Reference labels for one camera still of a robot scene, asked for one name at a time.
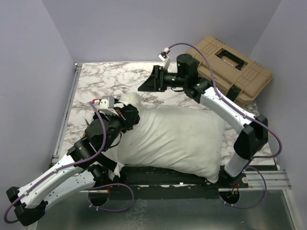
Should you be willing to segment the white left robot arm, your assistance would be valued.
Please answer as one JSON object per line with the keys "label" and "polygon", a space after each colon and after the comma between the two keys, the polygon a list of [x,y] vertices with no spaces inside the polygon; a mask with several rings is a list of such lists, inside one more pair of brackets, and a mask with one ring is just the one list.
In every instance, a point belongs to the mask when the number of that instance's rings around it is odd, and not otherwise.
{"label": "white left robot arm", "polygon": [[73,193],[101,189],[106,170],[118,176],[122,164],[106,156],[121,141],[122,134],[140,121],[138,109],[130,103],[103,100],[90,102],[95,115],[84,136],[51,168],[32,182],[6,191],[11,202],[4,214],[8,224],[29,226],[41,219],[53,204]]}

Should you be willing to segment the black and white checkered pillowcase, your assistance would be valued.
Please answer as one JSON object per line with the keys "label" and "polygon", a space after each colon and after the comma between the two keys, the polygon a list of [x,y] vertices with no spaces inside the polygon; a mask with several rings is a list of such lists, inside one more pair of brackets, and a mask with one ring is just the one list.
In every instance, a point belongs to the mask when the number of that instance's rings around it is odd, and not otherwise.
{"label": "black and white checkered pillowcase", "polygon": [[[114,109],[117,112],[118,108],[122,108],[124,105],[128,105],[130,103],[115,99],[114,103]],[[101,150],[101,153],[99,157],[97,157],[96,161],[108,168],[114,175],[119,176],[119,164],[115,160],[112,160],[110,157],[107,157],[104,155],[104,153],[114,148],[116,145],[114,144],[114,141],[118,138],[118,136],[121,135],[123,129],[123,123],[121,122],[121,117],[118,115],[106,115],[101,112],[99,112],[95,106],[94,103],[91,102],[91,105],[93,106],[93,109],[95,110],[95,116],[100,122],[100,126],[102,128],[102,144],[103,148]]]}

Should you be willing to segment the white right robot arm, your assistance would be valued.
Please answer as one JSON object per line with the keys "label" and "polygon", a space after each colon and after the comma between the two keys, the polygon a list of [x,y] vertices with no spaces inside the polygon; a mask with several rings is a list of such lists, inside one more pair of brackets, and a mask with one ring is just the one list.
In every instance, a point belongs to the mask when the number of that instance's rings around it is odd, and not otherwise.
{"label": "white right robot arm", "polygon": [[181,87],[189,98],[218,114],[238,134],[234,143],[235,154],[224,167],[220,181],[225,187],[232,187],[238,175],[249,165],[252,157],[268,142],[268,124],[265,116],[254,116],[228,98],[218,95],[205,78],[200,78],[196,67],[177,66],[177,73],[168,72],[155,65],[148,79],[138,87],[140,92],[165,92],[169,87]]}

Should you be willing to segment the white pillow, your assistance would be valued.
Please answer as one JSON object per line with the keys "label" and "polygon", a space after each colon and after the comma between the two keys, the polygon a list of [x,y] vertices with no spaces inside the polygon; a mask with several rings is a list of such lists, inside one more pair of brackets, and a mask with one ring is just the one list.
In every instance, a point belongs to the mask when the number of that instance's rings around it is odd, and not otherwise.
{"label": "white pillow", "polygon": [[139,111],[133,130],[116,140],[105,155],[117,162],[113,180],[124,166],[152,166],[194,174],[216,183],[221,165],[224,120],[210,110],[177,105],[143,105],[136,92],[120,97]]}

